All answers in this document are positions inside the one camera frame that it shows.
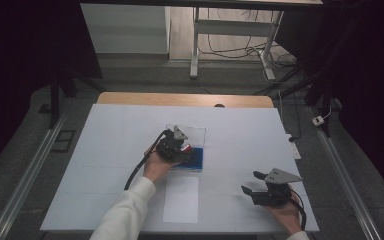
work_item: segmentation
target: white sleeve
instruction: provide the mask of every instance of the white sleeve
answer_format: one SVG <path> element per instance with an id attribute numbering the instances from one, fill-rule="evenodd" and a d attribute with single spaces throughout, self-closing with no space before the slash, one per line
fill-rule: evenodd
<path id="1" fill-rule="evenodd" d="M 104 215 L 91 240 L 136 240 L 148 212 L 148 202 L 156 192 L 154 183 L 141 177 L 117 198 Z"/>
<path id="2" fill-rule="evenodd" d="M 309 240 L 309 238 L 306 232 L 301 231 L 301 232 L 292 234 L 286 240 Z"/>

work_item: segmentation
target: white paper sheet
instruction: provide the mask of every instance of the white paper sheet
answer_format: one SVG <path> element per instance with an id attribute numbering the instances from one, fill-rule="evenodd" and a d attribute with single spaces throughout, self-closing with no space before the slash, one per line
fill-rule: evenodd
<path id="1" fill-rule="evenodd" d="M 198 223 L 198 178 L 168 177 L 163 222 Z"/>

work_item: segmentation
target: person's arm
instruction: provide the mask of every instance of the person's arm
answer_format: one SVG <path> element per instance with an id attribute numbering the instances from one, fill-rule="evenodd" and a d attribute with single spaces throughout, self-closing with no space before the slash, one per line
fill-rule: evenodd
<path id="1" fill-rule="evenodd" d="M 117 198 L 116 204 L 104 215 L 91 240 L 136 240 L 154 196 L 155 183 L 173 166 L 157 153 L 151 153 L 145 163 L 143 177 Z"/>
<path id="2" fill-rule="evenodd" d="M 295 193 L 292 193 L 292 200 L 299 201 Z M 307 233 L 301 229 L 299 211 L 292 203 L 288 202 L 280 207 L 265 206 L 265 208 L 290 235 L 286 240 L 309 240 Z"/>

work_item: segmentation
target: white tabletop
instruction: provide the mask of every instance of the white tabletop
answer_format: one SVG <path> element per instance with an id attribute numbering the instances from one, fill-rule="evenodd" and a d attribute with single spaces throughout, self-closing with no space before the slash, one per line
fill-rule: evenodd
<path id="1" fill-rule="evenodd" d="M 166 181 L 157 185 L 142 232 L 255 233 L 282 229 L 241 185 L 264 190 L 253 171 L 279 168 L 299 175 L 277 109 L 94 105 L 41 230 L 93 231 L 123 190 L 143 152 L 166 124 L 206 128 L 203 171 L 169 176 L 199 179 L 198 223 L 163 222 Z M 302 183 L 293 183 L 318 231 Z"/>

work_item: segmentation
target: human hand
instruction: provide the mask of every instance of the human hand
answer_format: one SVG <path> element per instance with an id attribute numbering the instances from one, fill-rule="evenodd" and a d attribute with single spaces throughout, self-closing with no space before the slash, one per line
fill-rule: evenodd
<path id="1" fill-rule="evenodd" d="M 292 200 L 299 203 L 298 197 L 294 192 L 292 192 Z M 287 204 L 279 207 L 264 206 L 264 208 L 273 215 L 289 235 L 302 231 L 299 210 L 291 202 L 288 201 Z"/>
<path id="2" fill-rule="evenodd" d="M 150 148 L 145 151 L 144 155 L 148 154 Z M 164 160 L 157 152 L 155 148 L 151 151 L 148 160 L 145 162 L 145 168 L 143 176 L 151 180 L 154 184 L 158 182 L 167 171 L 174 165 L 179 163 L 170 163 Z"/>

